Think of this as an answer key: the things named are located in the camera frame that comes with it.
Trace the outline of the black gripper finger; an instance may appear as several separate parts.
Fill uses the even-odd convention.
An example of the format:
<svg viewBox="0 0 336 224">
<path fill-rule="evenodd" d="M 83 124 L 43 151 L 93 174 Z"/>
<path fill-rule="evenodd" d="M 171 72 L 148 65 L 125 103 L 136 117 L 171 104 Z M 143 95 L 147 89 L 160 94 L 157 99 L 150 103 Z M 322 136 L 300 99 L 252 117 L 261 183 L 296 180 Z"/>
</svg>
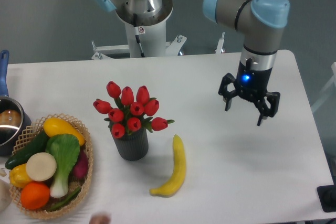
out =
<svg viewBox="0 0 336 224">
<path fill-rule="evenodd" d="M 273 118 L 279 107 L 280 93 L 279 92 L 266 92 L 265 96 L 257 102 L 256 108 L 259 111 L 259 118 L 257 125 L 260 126 L 262 121 L 267 118 Z"/>
<path fill-rule="evenodd" d="M 223 97 L 223 101 L 225 102 L 225 111 L 228 111 L 231 107 L 232 99 L 237 96 L 237 91 L 234 86 L 232 91 L 228 90 L 228 86 L 230 84 L 234 84 L 236 79 L 231 73 L 227 73 L 223 76 L 221 84 L 218 89 L 218 94 Z"/>
</svg>

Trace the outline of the blurred hand at bottom edge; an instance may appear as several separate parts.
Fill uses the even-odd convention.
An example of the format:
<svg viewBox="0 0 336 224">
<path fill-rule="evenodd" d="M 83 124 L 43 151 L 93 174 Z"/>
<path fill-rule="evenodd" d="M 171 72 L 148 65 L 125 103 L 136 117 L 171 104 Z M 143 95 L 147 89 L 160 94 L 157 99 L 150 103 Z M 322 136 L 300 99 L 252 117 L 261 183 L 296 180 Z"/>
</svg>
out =
<svg viewBox="0 0 336 224">
<path fill-rule="evenodd" d="M 95 214 L 92 215 L 89 224 L 109 224 L 111 217 L 107 214 Z"/>
</svg>

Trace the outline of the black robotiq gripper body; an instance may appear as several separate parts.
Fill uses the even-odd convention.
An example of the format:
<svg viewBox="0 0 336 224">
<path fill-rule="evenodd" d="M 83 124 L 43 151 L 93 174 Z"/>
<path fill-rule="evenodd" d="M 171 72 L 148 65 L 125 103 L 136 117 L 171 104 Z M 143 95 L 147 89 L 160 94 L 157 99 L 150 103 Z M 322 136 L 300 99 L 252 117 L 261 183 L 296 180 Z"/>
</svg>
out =
<svg viewBox="0 0 336 224">
<path fill-rule="evenodd" d="M 268 70 L 246 69 L 246 66 L 240 62 L 234 81 L 237 95 L 252 103 L 264 102 L 271 72 L 272 68 Z"/>
</svg>

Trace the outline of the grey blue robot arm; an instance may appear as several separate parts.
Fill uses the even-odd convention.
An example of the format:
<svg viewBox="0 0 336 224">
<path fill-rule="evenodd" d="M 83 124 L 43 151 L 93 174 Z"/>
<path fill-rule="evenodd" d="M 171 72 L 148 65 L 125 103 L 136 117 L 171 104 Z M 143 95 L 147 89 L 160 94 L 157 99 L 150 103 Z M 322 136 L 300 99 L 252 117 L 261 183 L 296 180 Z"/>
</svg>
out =
<svg viewBox="0 0 336 224">
<path fill-rule="evenodd" d="M 116 12 L 127 32 L 130 56 L 166 56 L 166 20 L 172 0 L 94 0 L 106 12 Z M 288 0 L 203 0 L 204 16 L 244 35 L 237 75 L 226 74 L 218 93 L 229 109 L 234 97 L 255 105 L 259 119 L 276 115 L 280 94 L 267 85 L 287 25 Z"/>
</svg>

